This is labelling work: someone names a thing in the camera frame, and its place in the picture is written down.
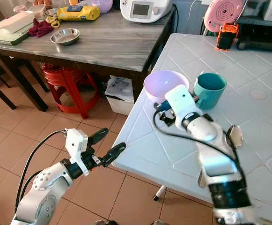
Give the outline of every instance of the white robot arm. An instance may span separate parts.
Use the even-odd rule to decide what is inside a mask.
[[[66,131],[66,148],[71,156],[42,170],[34,179],[31,190],[21,199],[11,225],[48,225],[57,203],[74,179],[96,166],[107,167],[125,149],[125,143],[114,146],[104,157],[94,154],[93,144],[99,142],[108,129],[104,128],[91,137],[83,131]]]
[[[214,215],[220,225],[259,225],[253,206],[246,192],[246,180],[233,146],[230,146],[221,126],[210,117],[202,116],[193,97],[184,85],[178,85],[165,95],[166,102],[155,105],[154,125],[166,134],[196,141],[202,173],[212,195]],[[164,120],[164,113],[171,110],[181,130],[192,137],[171,134],[159,129],[155,122],[157,114]]]

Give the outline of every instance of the white table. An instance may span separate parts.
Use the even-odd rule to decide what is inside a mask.
[[[238,150],[247,175],[248,192],[259,216],[272,220],[272,52],[229,52],[214,49],[214,37],[172,34],[153,71],[174,70],[191,83],[202,72],[216,72],[228,86],[220,101],[207,111],[228,129],[239,124],[244,143]],[[175,190],[211,202],[207,188],[197,185],[198,152],[184,139],[156,132],[152,124],[153,102],[142,90],[115,144],[127,148],[114,166],[137,173]],[[175,126],[167,128],[182,133]]]

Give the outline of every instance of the yellow package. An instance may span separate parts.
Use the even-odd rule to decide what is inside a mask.
[[[76,8],[77,6],[67,6],[59,8],[57,11],[59,20],[95,20],[100,15],[100,9],[96,6],[82,6],[82,8]]]

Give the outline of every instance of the dark red towel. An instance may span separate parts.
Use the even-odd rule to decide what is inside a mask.
[[[47,21],[38,22],[36,18],[34,18],[34,26],[29,29],[29,34],[31,36],[42,37],[43,35],[51,32],[53,27]]]

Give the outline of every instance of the brown tile floor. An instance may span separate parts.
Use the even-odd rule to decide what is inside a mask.
[[[49,106],[40,112],[12,81],[12,88],[3,91],[18,107],[10,110],[0,100],[0,225],[8,225],[13,217],[15,194],[22,169],[33,148],[50,132],[61,128],[79,128],[90,135],[99,128],[110,129],[107,137],[94,146],[104,155],[114,143],[126,116],[114,113],[105,100],[82,120],[78,115],[65,114],[54,105],[50,93],[45,93],[32,79],[31,83]],[[56,136],[35,154],[28,176],[69,155],[64,137]],[[154,202],[152,196],[158,184],[133,173],[110,166],[97,168],[88,177],[80,177],[63,196],[51,225],[87,225],[95,220],[116,220],[119,225],[150,225],[162,219],[170,225],[211,225],[210,205],[193,197],[167,190],[165,197]]]

